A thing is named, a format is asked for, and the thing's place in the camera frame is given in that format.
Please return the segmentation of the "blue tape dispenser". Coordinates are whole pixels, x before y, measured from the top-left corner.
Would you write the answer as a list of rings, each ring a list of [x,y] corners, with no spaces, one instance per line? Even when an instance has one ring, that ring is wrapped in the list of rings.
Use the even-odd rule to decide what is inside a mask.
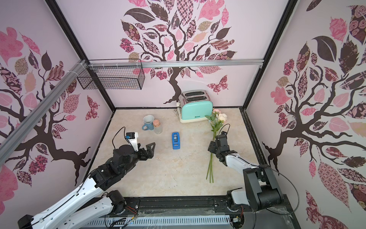
[[[180,135],[178,132],[172,133],[172,148],[173,150],[178,150],[181,148]]]

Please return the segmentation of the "pink flower bouquet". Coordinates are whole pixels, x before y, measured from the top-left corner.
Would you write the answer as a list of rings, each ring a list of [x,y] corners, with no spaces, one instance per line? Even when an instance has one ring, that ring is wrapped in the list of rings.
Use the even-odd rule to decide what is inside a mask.
[[[219,109],[213,109],[211,115],[206,115],[206,118],[209,121],[209,124],[212,128],[212,141],[215,141],[215,137],[221,128],[224,126],[224,123],[227,121],[227,115],[222,113]],[[206,179],[209,179],[210,183],[214,183],[214,175],[213,175],[213,156],[210,156],[210,161],[208,165]]]

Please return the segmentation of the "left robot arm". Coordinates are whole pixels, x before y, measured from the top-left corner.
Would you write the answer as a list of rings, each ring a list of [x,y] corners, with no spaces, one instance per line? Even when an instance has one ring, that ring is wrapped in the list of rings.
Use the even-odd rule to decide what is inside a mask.
[[[103,193],[118,183],[138,161],[153,158],[155,143],[134,151],[123,145],[113,151],[113,157],[93,170],[75,190],[45,211],[25,215],[18,220],[20,229],[79,229],[96,218],[110,213],[121,214],[129,210],[125,198],[117,190]]]

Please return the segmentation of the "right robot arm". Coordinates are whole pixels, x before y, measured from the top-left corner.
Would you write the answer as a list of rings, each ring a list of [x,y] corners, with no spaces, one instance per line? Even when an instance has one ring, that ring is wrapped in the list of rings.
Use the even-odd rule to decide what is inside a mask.
[[[259,211],[284,202],[284,195],[272,169],[250,163],[231,150],[226,132],[217,135],[210,142],[208,151],[226,167],[243,175],[244,187],[227,192],[226,201],[230,208],[248,205],[251,210]]]

